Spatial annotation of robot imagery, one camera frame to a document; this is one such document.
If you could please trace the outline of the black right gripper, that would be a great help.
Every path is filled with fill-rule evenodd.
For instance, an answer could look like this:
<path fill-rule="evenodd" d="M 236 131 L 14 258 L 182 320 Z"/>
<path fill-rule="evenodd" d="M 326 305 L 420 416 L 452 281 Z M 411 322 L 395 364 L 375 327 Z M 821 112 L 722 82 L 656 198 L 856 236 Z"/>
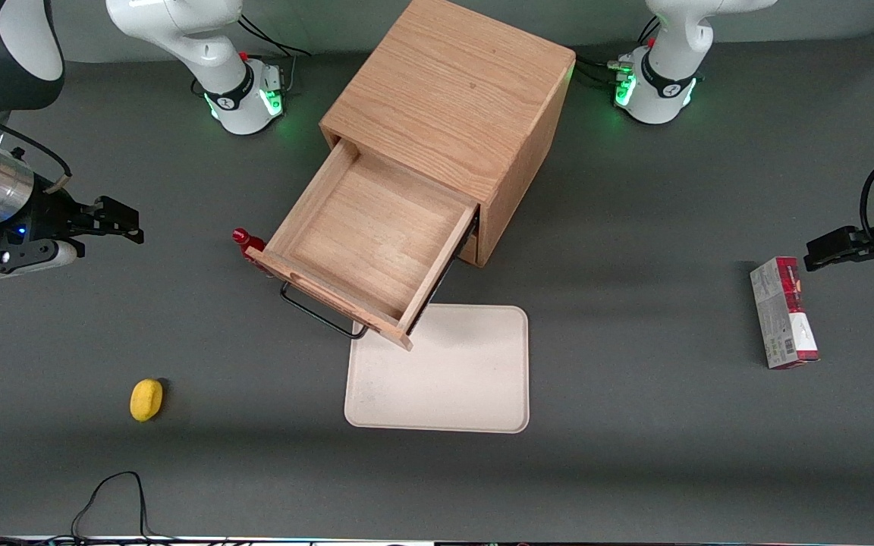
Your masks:
<path fill-rule="evenodd" d="M 102 231 L 143 244 L 139 212 L 124 203 L 100 196 L 84 204 L 66 190 L 45 193 L 35 187 L 27 204 L 1 224 L 1 239 L 9 246 L 35 240 L 67 242 L 82 256 L 83 243 L 74 237 L 101 236 Z"/>

